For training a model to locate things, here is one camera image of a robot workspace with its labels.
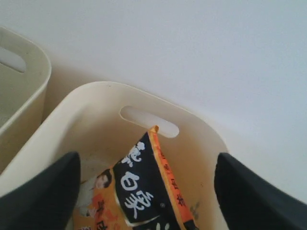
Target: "crumpled package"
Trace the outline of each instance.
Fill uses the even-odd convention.
[[[154,126],[113,167],[81,184],[75,230],[197,230]]]

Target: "snack package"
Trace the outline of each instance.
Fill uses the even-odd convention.
[[[197,230],[151,128],[112,168],[81,184],[75,230]]]

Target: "orange snack package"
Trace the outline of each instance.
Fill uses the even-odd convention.
[[[112,168],[81,184],[75,230],[197,230],[154,126]]]

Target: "white wall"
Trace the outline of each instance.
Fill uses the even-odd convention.
[[[0,24],[52,59],[46,114],[81,84],[128,83],[202,116],[304,202],[306,12],[305,0],[0,0]]]

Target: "plastic storage basket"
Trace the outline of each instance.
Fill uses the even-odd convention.
[[[25,62],[24,72],[0,63],[0,174],[42,121],[51,64],[27,39],[0,27],[0,48]]]
[[[181,192],[188,204],[197,204],[196,222],[200,229],[228,229],[213,187],[217,156],[227,151],[224,142],[194,114],[120,83],[94,82],[71,92],[0,176],[0,196],[33,178],[71,150],[80,153],[82,180],[118,161],[146,129],[157,122],[136,116],[128,117],[128,121],[123,113],[127,108],[144,111],[139,118],[150,113],[178,127],[179,134],[167,138],[163,124],[158,124],[162,151]],[[25,162],[35,164],[24,167]],[[72,229],[71,222],[67,229]]]

